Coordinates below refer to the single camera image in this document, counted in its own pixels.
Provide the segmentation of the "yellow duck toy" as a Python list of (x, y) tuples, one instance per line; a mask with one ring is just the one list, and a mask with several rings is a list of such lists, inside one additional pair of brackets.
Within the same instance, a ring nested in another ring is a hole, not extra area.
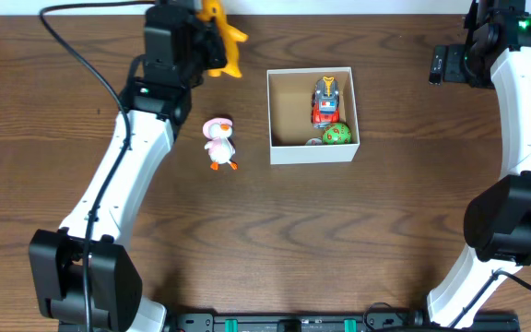
[(228, 22), (225, 7), (220, 0), (202, 0), (202, 9), (196, 16), (204, 21), (209, 22), (215, 19), (218, 32), (223, 40), (227, 64), (222, 68), (208, 69), (210, 77), (220, 77), (227, 74), (231, 77), (241, 78), (242, 72), (239, 68), (240, 51), (238, 43), (246, 42), (248, 35), (231, 26)]

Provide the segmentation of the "white duck toy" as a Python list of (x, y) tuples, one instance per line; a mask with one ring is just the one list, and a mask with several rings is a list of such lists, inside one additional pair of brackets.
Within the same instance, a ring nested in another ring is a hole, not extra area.
[(207, 139), (204, 150), (211, 160), (210, 168), (214, 171), (222, 164), (229, 164), (233, 170), (238, 170), (238, 164), (232, 160), (236, 153), (230, 142), (233, 134), (233, 122), (227, 118), (213, 118), (203, 124), (203, 135)]

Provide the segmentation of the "red toy truck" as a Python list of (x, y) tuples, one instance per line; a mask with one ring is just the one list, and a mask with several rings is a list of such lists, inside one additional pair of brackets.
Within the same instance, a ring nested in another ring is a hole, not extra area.
[(324, 128), (339, 121), (339, 85), (334, 77), (322, 77), (314, 86), (311, 122), (314, 128)]

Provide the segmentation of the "green ball with red symbols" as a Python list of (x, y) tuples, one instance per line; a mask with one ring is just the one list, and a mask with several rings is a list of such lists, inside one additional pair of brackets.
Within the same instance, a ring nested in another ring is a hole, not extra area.
[(326, 145), (343, 145), (352, 143), (352, 132), (347, 124), (329, 124), (322, 134), (322, 142)]

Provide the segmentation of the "wooden rattle drum toy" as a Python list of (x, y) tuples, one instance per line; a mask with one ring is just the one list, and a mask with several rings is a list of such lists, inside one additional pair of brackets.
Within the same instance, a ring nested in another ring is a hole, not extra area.
[(320, 146), (323, 145), (323, 141), (319, 137), (311, 138), (306, 143), (306, 146)]

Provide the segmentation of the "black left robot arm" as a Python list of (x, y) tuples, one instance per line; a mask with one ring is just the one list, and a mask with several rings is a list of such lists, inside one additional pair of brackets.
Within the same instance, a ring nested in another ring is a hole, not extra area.
[(192, 90), (236, 62), (219, 2), (150, 1), (145, 51), (130, 65), (112, 140), (88, 189), (56, 231), (38, 230), (29, 263), (40, 312), (63, 331), (164, 331), (167, 309), (143, 295), (129, 254), (156, 169), (191, 110)]

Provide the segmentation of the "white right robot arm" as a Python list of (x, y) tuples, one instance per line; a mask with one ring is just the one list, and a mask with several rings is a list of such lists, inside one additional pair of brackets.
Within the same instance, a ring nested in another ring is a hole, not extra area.
[(465, 247), (426, 298), (425, 324), (456, 330), (473, 326), (505, 280), (531, 291), (516, 276), (531, 265), (531, 17), (518, 1), (475, 1), (464, 28), (464, 43), (435, 47), (429, 81), (495, 90), (501, 172), (468, 204)]

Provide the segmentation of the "white cardboard box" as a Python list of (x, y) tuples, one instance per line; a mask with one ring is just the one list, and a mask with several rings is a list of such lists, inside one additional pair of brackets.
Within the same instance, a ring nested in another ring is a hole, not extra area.
[[(339, 85), (339, 122), (349, 126), (351, 144), (305, 145), (311, 138), (321, 138), (324, 132), (323, 128), (314, 128), (311, 122), (313, 90), (322, 77), (334, 77)], [(272, 165), (350, 162), (354, 159), (360, 147), (360, 135), (351, 68), (270, 69), (266, 72), (266, 79)]]

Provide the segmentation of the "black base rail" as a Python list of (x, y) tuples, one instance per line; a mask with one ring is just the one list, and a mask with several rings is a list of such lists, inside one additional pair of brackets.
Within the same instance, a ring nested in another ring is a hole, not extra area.
[(163, 326), (134, 323), (133, 331), (159, 332), (366, 332), (366, 331), (443, 331), (442, 326), (417, 321), (407, 315), (377, 310), (361, 315), (169, 315)]

